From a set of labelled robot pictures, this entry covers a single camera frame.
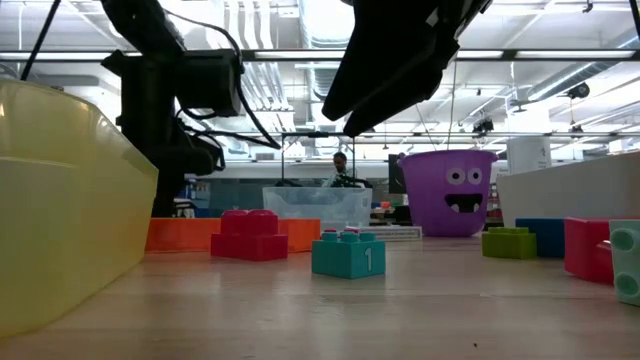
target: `ceiling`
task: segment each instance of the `ceiling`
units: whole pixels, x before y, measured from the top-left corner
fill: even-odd
[[[338,0],[160,2],[189,18],[225,26],[245,48],[269,47],[269,43],[276,49],[343,46],[347,40],[345,36],[353,26],[350,8]],[[50,0],[0,0],[0,51],[30,50],[50,3]],[[261,14],[261,10],[267,9],[267,3],[268,19]],[[585,0],[494,0],[487,13],[479,15],[462,34],[460,44],[462,48],[474,49],[609,49],[633,38],[628,2],[594,0],[593,3],[592,11],[583,13]],[[253,14],[254,23],[249,23],[248,12]],[[263,24],[267,24],[267,32],[261,32]],[[176,25],[191,49],[227,45],[212,41],[204,29],[183,22],[176,22]],[[384,56],[385,47],[386,44],[380,44],[380,56]],[[134,50],[110,28],[99,1],[64,0],[43,51],[110,51],[116,48]],[[514,108],[508,105],[509,100],[527,103],[526,95],[531,95],[529,89],[540,88],[539,84],[546,84],[545,81],[553,80],[563,71],[564,75],[570,75],[589,65],[593,64],[454,63],[445,72],[442,86],[431,100],[398,114],[375,130],[469,132],[477,121],[491,118],[496,131],[522,130],[514,128],[516,125],[513,124],[526,127],[527,131],[566,131],[572,120],[583,124],[585,131],[609,132],[622,127],[638,131],[633,126],[640,120],[633,104],[637,99],[631,94],[637,94],[640,89],[637,81],[640,63],[608,64],[605,71],[590,72],[593,76],[583,80],[590,86],[591,94],[586,99],[574,100],[572,110],[569,99],[555,93],[547,94],[543,101],[524,105],[528,110],[525,113],[511,113]],[[330,84],[335,64],[273,63],[266,66],[261,69],[258,64],[251,65],[245,85],[253,107],[269,130],[309,130],[320,126],[327,129],[327,126],[335,125],[322,116],[321,102],[314,96],[314,91],[322,85],[319,83],[327,85],[326,81],[329,81]],[[33,81],[64,86],[66,91],[98,105],[111,118],[119,114],[119,79],[97,63],[40,63],[34,67]],[[517,121],[506,122],[506,118]],[[215,126],[232,131],[255,131],[244,117],[215,120]],[[389,137],[385,141],[399,150],[406,148],[408,143],[403,137]],[[581,144],[584,149],[600,146],[587,145]],[[500,146],[504,147],[496,143],[495,148],[487,148],[500,150]],[[370,147],[370,152],[380,148],[378,145]],[[333,150],[327,146],[324,152]]]

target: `table surface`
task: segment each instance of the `table surface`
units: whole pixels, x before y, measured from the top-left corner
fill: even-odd
[[[477,239],[389,243],[387,274],[149,255],[0,359],[640,359],[640,308],[558,260],[483,258]]]

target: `person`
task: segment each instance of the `person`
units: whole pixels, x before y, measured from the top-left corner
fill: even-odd
[[[347,155],[343,152],[337,152],[333,155],[333,166],[335,166],[336,172],[325,180],[322,187],[332,187],[334,182],[342,175],[353,177],[353,172],[347,168]]]

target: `green lego brick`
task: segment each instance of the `green lego brick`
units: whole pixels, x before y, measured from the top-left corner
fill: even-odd
[[[386,271],[386,247],[374,234],[342,233],[339,241],[325,237],[314,241],[311,270],[315,274],[359,279]]]
[[[536,235],[527,228],[489,228],[482,233],[482,255],[505,259],[530,259],[537,255]]]
[[[612,220],[609,229],[616,297],[640,306],[640,220]]]

